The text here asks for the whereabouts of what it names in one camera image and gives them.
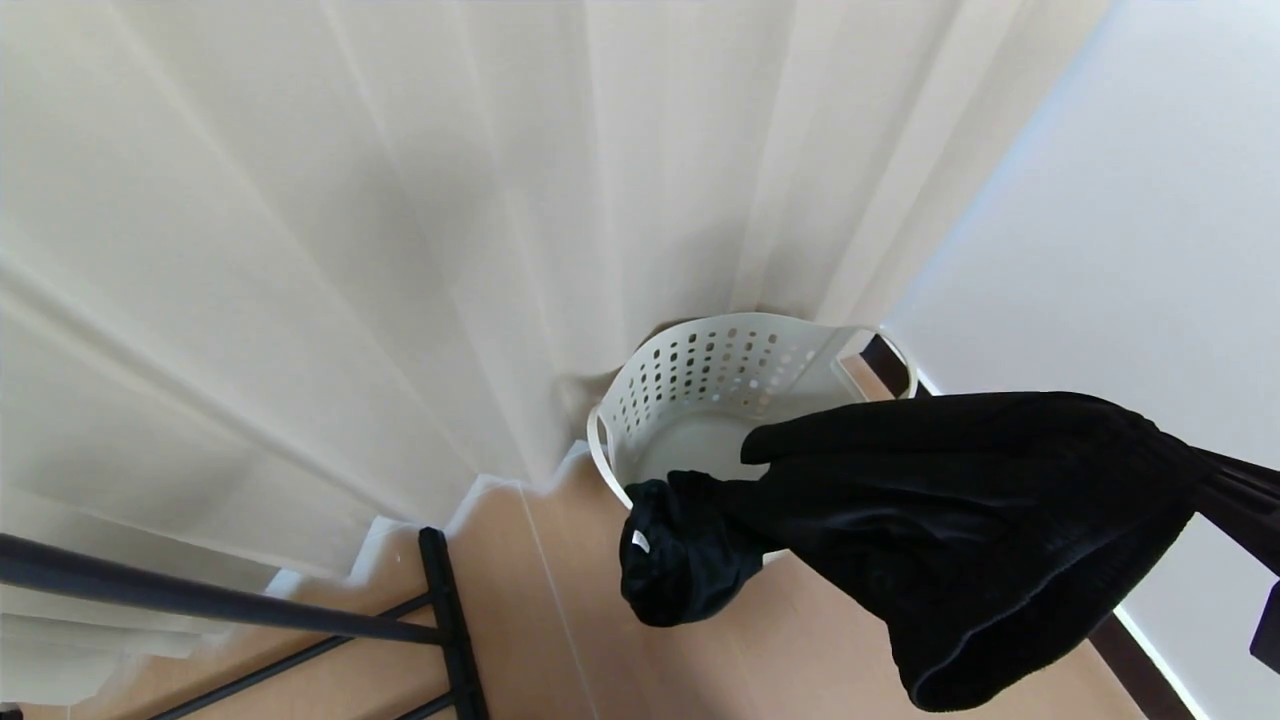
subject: black garment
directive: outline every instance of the black garment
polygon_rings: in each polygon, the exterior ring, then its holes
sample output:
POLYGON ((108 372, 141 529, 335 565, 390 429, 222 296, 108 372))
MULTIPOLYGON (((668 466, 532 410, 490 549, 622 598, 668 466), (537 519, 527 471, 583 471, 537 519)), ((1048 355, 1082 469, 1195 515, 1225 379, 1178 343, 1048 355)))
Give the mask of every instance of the black garment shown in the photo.
POLYGON ((1079 644, 1215 473, 1140 415, 1073 393, 850 405, 756 428, 742 461, 771 465, 756 482, 628 488, 622 594, 637 618, 707 618, 786 547, 884 620, 929 711, 982 705, 1079 644))

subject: floor plank seam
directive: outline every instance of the floor plank seam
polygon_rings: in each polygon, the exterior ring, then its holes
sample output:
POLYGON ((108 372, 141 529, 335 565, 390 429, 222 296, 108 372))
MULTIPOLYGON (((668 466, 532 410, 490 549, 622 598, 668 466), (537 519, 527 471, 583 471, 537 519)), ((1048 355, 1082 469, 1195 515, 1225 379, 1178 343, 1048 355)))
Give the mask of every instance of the floor plank seam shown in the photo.
POLYGON ((552 598, 556 601, 556 611, 561 616, 561 626, 564 629, 564 638, 568 641, 570 653, 573 656, 573 665, 577 666, 577 678, 582 684, 582 692, 586 694, 586 705, 591 708, 593 720, 600 720, 600 711, 595 707, 595 697, 591 693, 591 687, 586 682, 586 669, 582 666, 582 657, 577 652, 577 643, 573 641, 573 633, 568 629, 568 615, 564 612, 564 603, 561 602, 559 588, 556 587, 556 578, 552 577, 552 566, 547 562, 547 553, 543 552, 543 539, 538 534, 538 524, 534 523, 534 514, 529 510, 529 500, 525 498, 525 488, 516 486, 516 491, 520 492, 520 502, 525 507, 525 518, 529 520, 529 530, 534 534, 534 544, 538 547, 538 557, 543 561, 543 571, 547 573, 547 584, 552 588, 552 598))

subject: laundry basket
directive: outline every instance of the laundry basket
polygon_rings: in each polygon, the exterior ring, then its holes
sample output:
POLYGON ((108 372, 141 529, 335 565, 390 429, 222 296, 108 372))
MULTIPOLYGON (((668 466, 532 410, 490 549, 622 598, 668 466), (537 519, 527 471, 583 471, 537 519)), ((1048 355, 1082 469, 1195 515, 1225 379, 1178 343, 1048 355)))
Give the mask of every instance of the laundry basket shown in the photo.
POLYGON ((879 334, 902 359, 910 378, 904 397, 914 396, 915 364, 876 328, 739 313, 658 333, 622 366, 588 416, 596 469, 628 510, 625 486, 666 478, 671 470, 758 479, 765 468, 739 462, 753 428, 867 401, 838 361, 859 332, 879 334))

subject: beige curtain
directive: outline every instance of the beige curtain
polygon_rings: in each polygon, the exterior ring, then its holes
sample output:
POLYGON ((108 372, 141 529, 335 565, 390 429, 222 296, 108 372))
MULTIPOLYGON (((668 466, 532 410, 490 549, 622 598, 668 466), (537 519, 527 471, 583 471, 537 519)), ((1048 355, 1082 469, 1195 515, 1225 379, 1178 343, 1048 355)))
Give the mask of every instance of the beige curtain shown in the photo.
MULTIPOLYGON (((4 530, 261 589, 545 489, 659 323, 877 322, 1103 6, 6 3, 4 530)), ((6 700, 220 630, 0 603, 6 700)))

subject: black metal bar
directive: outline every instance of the black metal bar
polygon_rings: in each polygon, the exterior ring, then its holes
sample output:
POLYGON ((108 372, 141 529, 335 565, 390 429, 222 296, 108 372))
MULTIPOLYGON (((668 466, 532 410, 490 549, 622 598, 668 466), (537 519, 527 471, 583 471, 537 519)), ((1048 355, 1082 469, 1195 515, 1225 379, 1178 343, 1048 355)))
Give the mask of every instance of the black metal bar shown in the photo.
POLYGON ((0 583, 178 615, 444 644, 447 630, 174 578, 0 533, 0 583))
MULTIPOLYGON (((426 702, 425 705, 420 705, 413 710, 410 710, 408 712, 401 715, 396 720, 422 720, 422 717, 429 717, 431 715, 435 715, 436 712, 444 710, 451 705, 453 705, 453 691, 449 691, 442 694, 440 697, 426 702)), ((462 714, 460 712, 458 719, 461 720, 461 717, 462 714)))
POLYGON ((435 592, 435 623, 449 634, 451 642, 442 646, 444 667, 449 674, 449 688, 458 720, 489 720, 480 671, 471 650, 471 635, 462 614, 462 600, 449 562, 449 547, 444 533, 424 528, 417 534, 417 547, 422 553, 422 569, 428 585, 435 592))
MULTIPOLYGON (((397 605, 396 607, 392 607, 390 610, 379 614, 378 616, 393 618, 393 619, 403 618, 404 615, 408 615, 415 610, 426 607, 428 605, 431 605, 430 591, 415 598, 407 600, 397 605)), ((152 715, 147 720, 178 720, 179 717, 186 717, 187 715, 191 715, 197 710, 204 710, 205 707, 209 707, 210 705, 220 700, 225 700, 238 692, 247 691, 248 688, 261 683, 262 680, 268 680, 270 678, 279 675, 280 673, 284 673, 285 670, 297 667, 298 665, 302 665, 307 660, 312 660, 315 657, 319 657, 329 652, 330 650, 342 647, 343 644, 351 642, 352 639, 353 638, 342 638, 342 637, 333 637, 324 639, 311 647, 302 648, 298 652, 294 652, 293 655, 282 657, 280 660, 276 660, 275 662, 265 667, 260 667, 250 673, 248 675, 244 675, 243 678, 238 678, 236 680, 227 683, 225 685, 214 688, 202 696, 193 697, 187 702, 172 707, 159 715, 152 715)))

